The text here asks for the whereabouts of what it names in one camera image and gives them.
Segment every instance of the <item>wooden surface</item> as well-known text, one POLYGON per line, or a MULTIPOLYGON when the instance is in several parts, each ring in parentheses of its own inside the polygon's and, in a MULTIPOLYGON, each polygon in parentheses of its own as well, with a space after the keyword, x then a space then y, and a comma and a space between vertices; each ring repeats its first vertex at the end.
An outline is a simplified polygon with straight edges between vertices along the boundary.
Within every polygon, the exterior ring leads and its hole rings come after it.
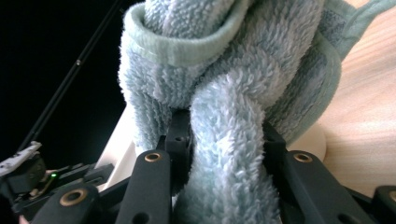
POLYGON ((369 196, 379 185, 396 185, 396 8, 378 16, 346 57, 318 124, 327 140, 324 163, 341 184, 369 196))

